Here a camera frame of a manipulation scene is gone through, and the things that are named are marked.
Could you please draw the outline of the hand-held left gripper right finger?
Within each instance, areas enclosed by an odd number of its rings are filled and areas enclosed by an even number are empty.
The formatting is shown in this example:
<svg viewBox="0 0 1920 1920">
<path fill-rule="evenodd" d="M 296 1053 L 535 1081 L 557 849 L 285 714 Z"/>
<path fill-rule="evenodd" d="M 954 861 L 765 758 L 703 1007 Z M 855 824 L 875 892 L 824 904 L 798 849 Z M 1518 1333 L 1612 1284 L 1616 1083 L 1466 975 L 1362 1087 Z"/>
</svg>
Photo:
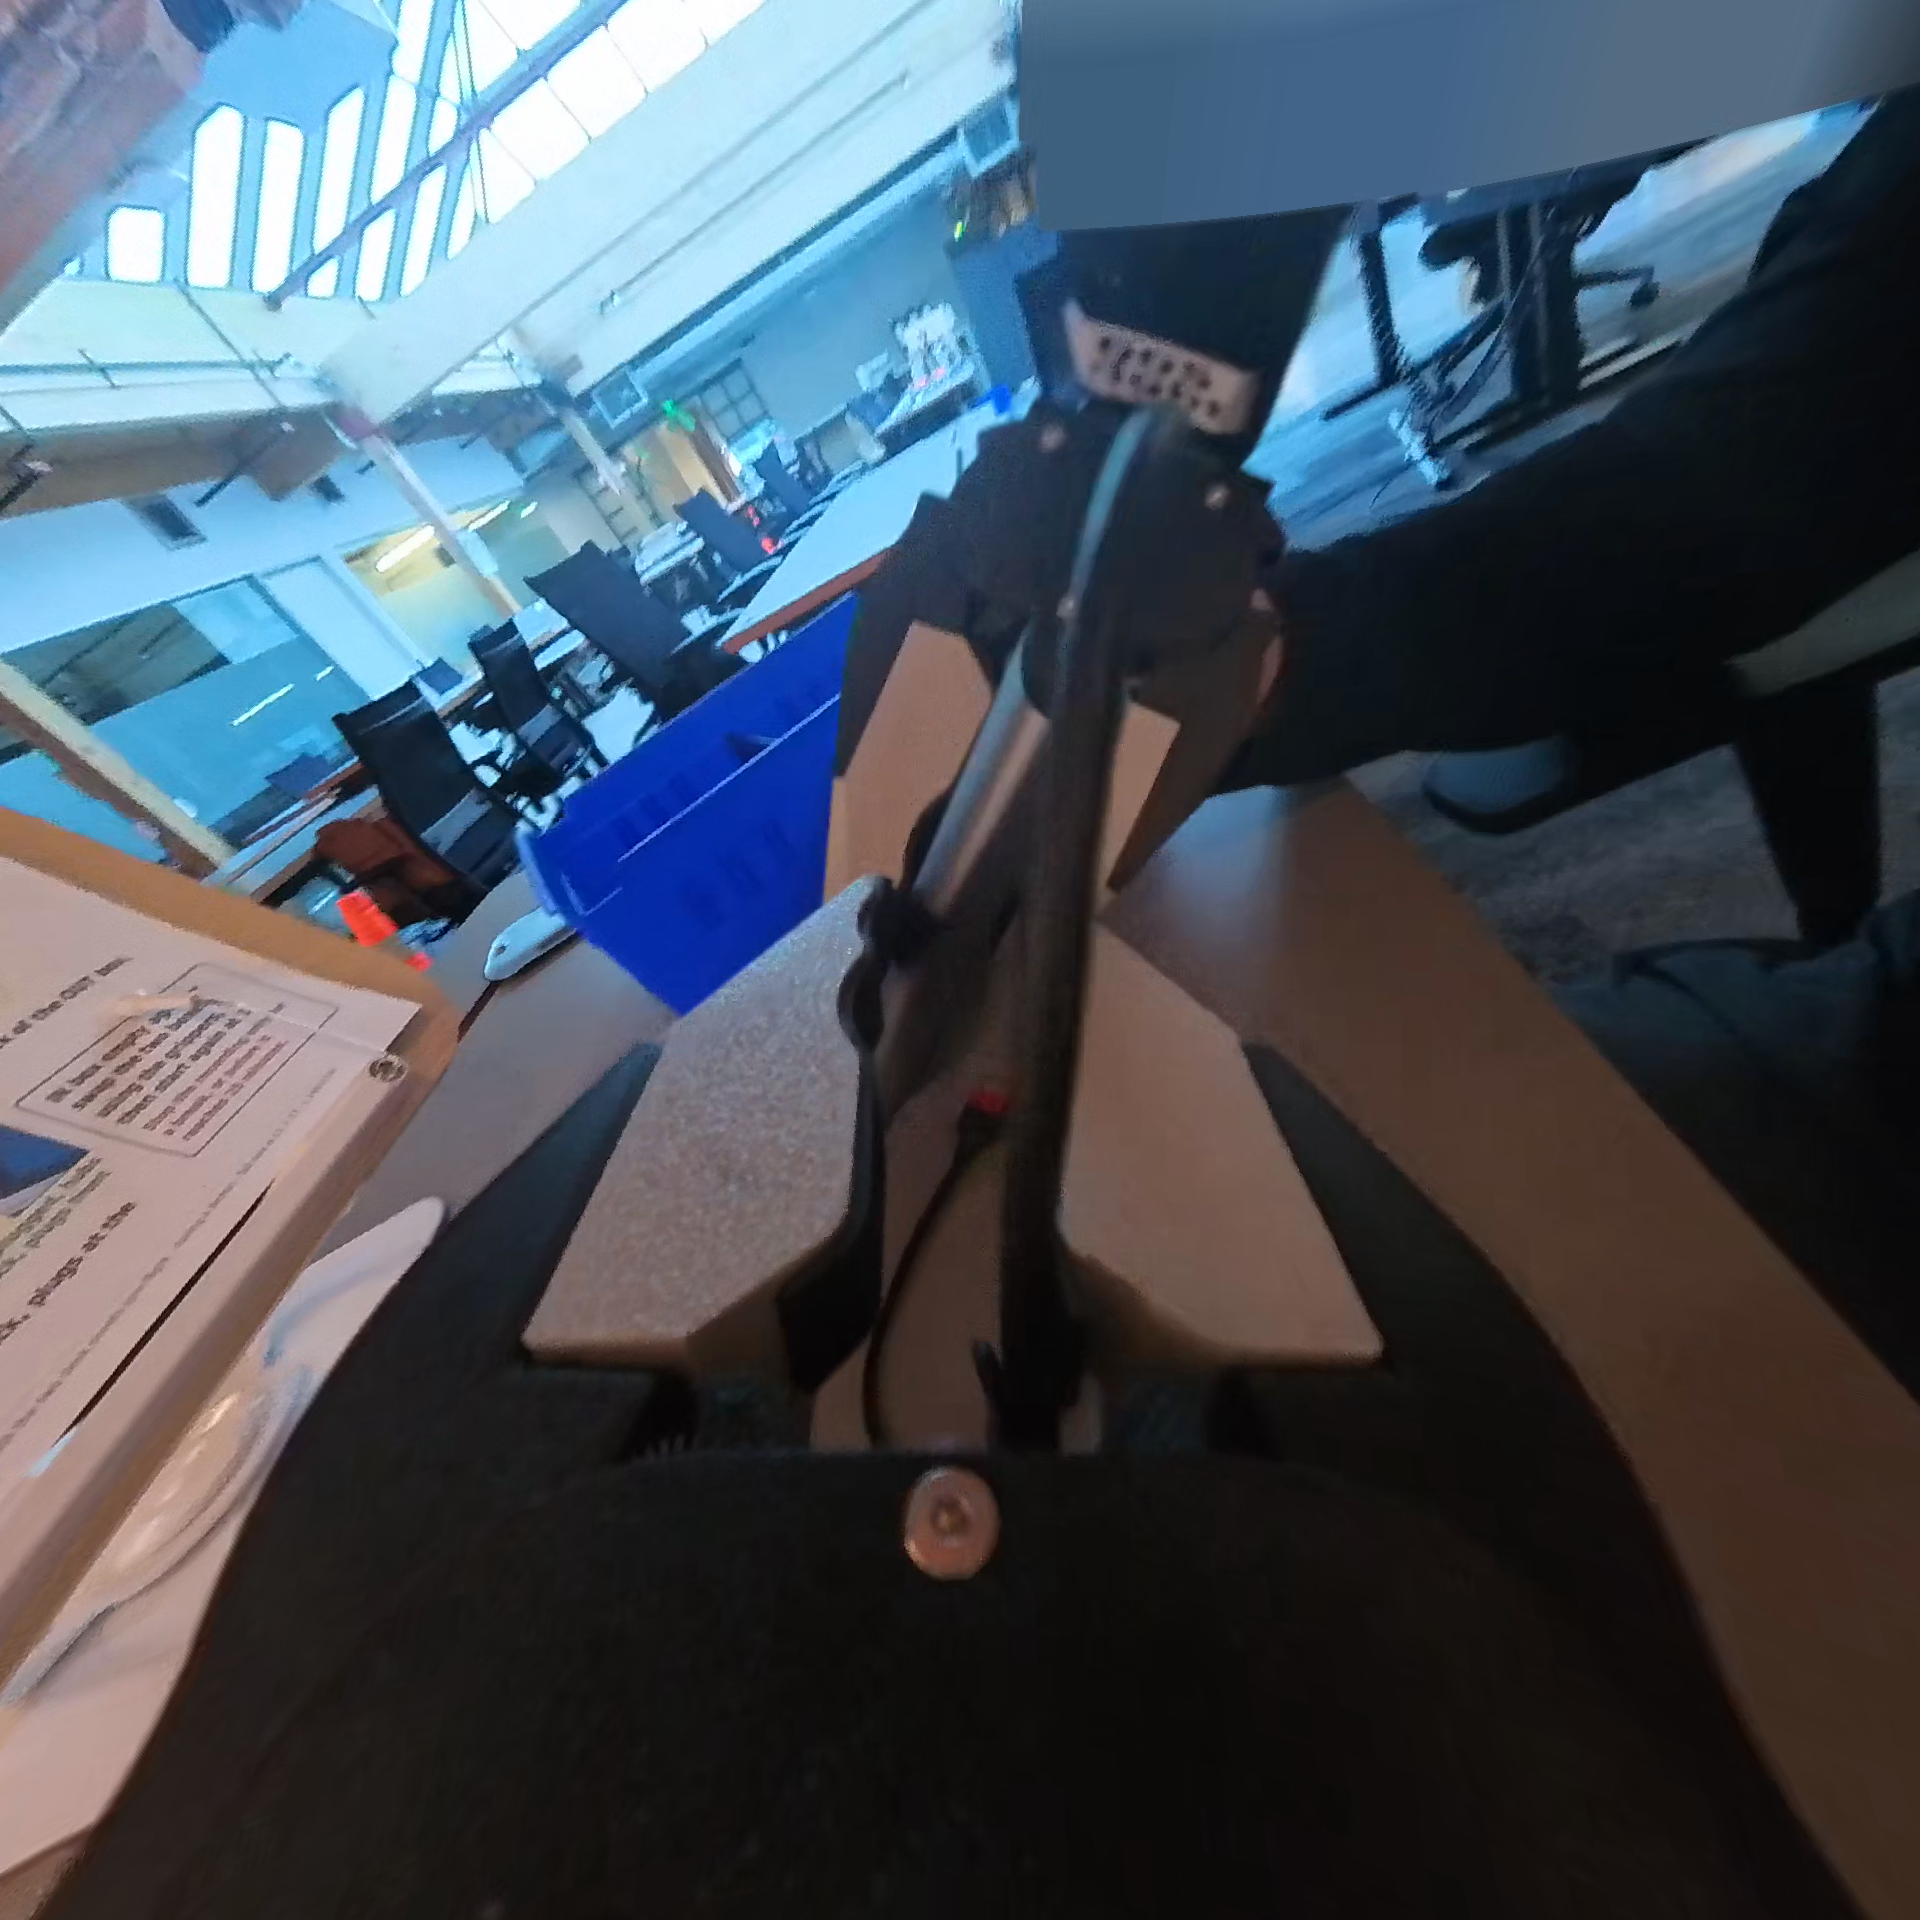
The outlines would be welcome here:
<svg viewBox="0 0 1920 1920">
<path fill-rule="evenodd" d="M 1240 1039 L 1106 929 L 1059 1236 L 1100 1370 L 1356 1370 L 1383 1353 Z"/>
</svg>

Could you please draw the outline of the laminated instruction sheet on stand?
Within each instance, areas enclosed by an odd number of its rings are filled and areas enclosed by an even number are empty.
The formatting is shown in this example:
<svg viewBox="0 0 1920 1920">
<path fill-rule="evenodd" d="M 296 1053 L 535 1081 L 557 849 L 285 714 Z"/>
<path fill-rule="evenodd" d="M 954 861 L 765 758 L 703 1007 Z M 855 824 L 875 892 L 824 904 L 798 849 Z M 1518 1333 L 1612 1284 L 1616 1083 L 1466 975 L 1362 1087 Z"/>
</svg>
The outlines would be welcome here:
<svg viewBox="0 0 1920 1920">
<path fill-rule="evenodd" d="M 108 845 L 95 845 L 83 837 L 74 837 L 51 824 L 38 824 L 15 811 L 2 813 L 2 861 L 5 859 L 21 861 L 51 876 L 64 876 L 103 898 L 128 904 L 131 909 L 153 916 L 162 925 L 179 925 L 187 932 L 210 936 L 229 948 L 244 948 L 248 954 L 267 958 L 296 973 L 311 973 L 328 982 L 342 982 L 413 1001 L 417 1015 L 410 1016 L 396 1045 L 410 1057 L 418 1057 L 421 1070 L 435 1075 L 425 1092 L 435 1087 L 456 1049 L 456 1012 L 421 969 L 413 969 L 401 958 L 349 948 L 346 942 L 330 937 L 316 929 L 273 916 L 253 904 L 192 883 L 180 874 L 162 872 L 158 865 L 144 865 L 122 852 L 112 852 Z"/>
</svg>

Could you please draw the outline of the wooden ceiling beam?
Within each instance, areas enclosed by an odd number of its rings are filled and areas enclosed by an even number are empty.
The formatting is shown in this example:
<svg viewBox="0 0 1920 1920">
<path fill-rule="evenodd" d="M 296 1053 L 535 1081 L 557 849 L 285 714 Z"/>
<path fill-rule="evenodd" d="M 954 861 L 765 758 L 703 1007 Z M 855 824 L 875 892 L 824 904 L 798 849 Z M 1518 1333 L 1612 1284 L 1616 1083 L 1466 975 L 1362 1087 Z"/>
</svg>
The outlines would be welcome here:
<svg viewBox="0 0 1920 1920">
<path fill-rule="evenodd" d="M 226 840 L 5 660 L 2 732 L 43 753 L 68 788 L 140 825 L 187 876 L 207 882 L 233 859 L 234 849 Z"/>
</svg>

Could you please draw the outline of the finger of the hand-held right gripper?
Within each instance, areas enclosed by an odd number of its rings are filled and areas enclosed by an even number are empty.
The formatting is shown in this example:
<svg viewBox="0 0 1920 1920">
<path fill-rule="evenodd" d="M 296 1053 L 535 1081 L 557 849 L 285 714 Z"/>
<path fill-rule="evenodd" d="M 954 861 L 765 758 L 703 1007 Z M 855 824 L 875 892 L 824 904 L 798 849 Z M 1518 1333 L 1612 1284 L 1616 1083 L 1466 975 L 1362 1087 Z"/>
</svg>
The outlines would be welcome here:
<svg viewBox="0 0 1920 1920">
<path fill-rule="evenodd" d="M 1097 888 L 1119 890 L 1146 856 L 1158 821 L 1158 788 L 1180 741 L 1180 720 L 1160 710 L 1124 701 L 1112 747 L 1109 800 L 1097 849 Z"/>
<path fill-rule="evenodd" d="M 991 710 L 970 642 L 908 624 L 844 772 L 830 785 L 824 904 L 864 876 L 902 882 L 926 813 L 949 794 Z"/>
</svg>

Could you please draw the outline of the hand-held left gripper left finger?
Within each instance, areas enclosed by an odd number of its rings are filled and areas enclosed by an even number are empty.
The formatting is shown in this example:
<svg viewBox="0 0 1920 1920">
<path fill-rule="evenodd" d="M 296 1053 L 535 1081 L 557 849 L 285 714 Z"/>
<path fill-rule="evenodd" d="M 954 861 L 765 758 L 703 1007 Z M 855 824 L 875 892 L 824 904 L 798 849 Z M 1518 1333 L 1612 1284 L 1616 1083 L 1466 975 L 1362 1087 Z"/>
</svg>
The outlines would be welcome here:
<svg viewBox="0 0 1920 1920">
<path fill-rule="evenodd" d="M 820 1390 L 881 1303 L 862 876 L 678 1021 L 521 1346 L 530 1359 Z"/>
</svg>

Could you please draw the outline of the blue plastic bin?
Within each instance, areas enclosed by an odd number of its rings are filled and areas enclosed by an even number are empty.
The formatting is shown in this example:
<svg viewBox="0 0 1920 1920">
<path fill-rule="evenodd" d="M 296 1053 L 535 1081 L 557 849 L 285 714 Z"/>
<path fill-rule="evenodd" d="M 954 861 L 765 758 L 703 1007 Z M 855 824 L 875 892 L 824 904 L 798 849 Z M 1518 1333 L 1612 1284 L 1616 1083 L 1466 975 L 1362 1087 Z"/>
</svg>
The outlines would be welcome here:
<svg viewBox="0 0 1920 1920">
<path fill-rule="evenodd" d="M 521 834 L 539 907 L 680 1016 L 824 898 L 852 620 L 844 594 Z"/>
</svg>

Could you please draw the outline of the black background office chair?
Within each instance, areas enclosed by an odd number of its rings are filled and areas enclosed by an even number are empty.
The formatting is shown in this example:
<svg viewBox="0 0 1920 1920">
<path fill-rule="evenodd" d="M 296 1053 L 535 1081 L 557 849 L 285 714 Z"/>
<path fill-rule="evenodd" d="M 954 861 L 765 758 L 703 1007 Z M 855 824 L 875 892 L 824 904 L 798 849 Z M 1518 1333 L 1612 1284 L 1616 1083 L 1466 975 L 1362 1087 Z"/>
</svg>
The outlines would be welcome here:
<svg viewBox="0 0 1920 1920">
<path fill-rule="evenodd" d="M 334 713 L 330 720 L 405 852 L 425 856 L 469 898 L 514 874 L 519 813 L 469 769 L 418 685 Z"/>
<path fill-rule="evenodd" d="M 550 605 L 637 694 L 650 717 L 667 725 L 737 666 L 637 583 L 632 562 L 585 543 L 564 558 L 525 578 L 526 594 Z"/>
</svg>

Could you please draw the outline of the dark grey usb hub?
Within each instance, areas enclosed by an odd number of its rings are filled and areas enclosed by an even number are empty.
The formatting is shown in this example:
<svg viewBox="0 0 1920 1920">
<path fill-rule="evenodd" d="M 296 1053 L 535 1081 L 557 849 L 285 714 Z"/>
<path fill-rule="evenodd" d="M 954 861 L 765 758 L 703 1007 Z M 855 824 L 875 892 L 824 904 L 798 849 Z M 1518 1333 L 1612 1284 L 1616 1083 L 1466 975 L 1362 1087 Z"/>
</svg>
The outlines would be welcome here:
<svg viewBox="0 0 1920 1920">
<path fill-rule="evenodd" d="M 1028 691 L 1048 677 L 1028 663 L 1046 636 L 1046 624 L 1019 631 L 954 785 L 905 852 L 877 1054 L 894 1110 L 972 1035 L 1019 904 L 1023 837 L 1048 747 L 1041 694 Z"/>
</svg>

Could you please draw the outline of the black legged background desk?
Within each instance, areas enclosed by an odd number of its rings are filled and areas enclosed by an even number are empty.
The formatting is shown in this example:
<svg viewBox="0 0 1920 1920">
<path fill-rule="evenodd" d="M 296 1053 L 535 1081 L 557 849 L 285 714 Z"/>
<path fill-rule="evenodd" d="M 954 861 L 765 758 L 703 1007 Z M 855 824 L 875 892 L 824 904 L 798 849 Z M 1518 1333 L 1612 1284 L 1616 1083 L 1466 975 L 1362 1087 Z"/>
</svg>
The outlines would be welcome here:
<svg viewBox="0 0 1920 1920">
<path fill-rule="evenodd" d="M 1500 436 L 1566 411 L 1585 386 L 1590 349 L 1577 303 L 1597 285 L 1628 285 L 1628 309 L 1658 298 L 1651 268 L 1581 269 L 1577 247 L 1628 199 L 1646 171 L 1685 150 L 1615 155 L 1571 171 L 1460 186 L 1438 197 L 1356 202 L 1352 242 L 1373 377 L 1329 406 L 1342 421 L 1360 403 L 1402 393 L 1389 416 L 1403 462 L 1432 491 L 1452 487 L 1446 452 L 1469 436 Z M 1474 310 L 1437 349 L 1415 357 L 1389 298 L 1383 231 L 1421 213 L 1444 264 L 1474 272 Z"/>
</svg>

